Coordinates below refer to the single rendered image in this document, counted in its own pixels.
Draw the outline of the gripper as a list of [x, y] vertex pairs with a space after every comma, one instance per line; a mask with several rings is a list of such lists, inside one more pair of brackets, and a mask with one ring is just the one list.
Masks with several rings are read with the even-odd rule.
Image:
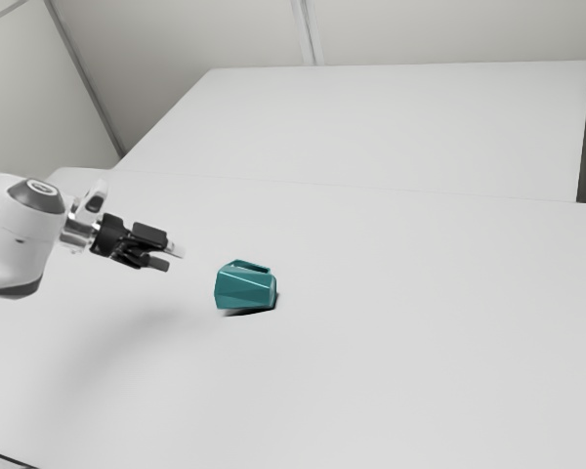
[[[135, 248], [118, 249], [128, 234], [128, 243]], [[151, 256], [149, 252], [162, 252], [179, 259], [186, 255], [186, 250], [172, 241], [165, 231], [135, 222], [129, 232], [123, 220], [110, 213], [105, 213], [99, 222], [97, 234], [89, 250], [105, 258], [113, 255], [114, 261], [132, 269], [154, 269], [164, 273], [168, 272], [170, 263]]]

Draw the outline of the teal faceted mug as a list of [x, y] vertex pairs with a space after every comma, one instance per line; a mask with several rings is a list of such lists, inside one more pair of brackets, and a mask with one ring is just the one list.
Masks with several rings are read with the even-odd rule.
[[270, 268], [233, 260], [216, 274], [214, 299], [220, 310], [271, 309], [276, 294], [276, 277]]

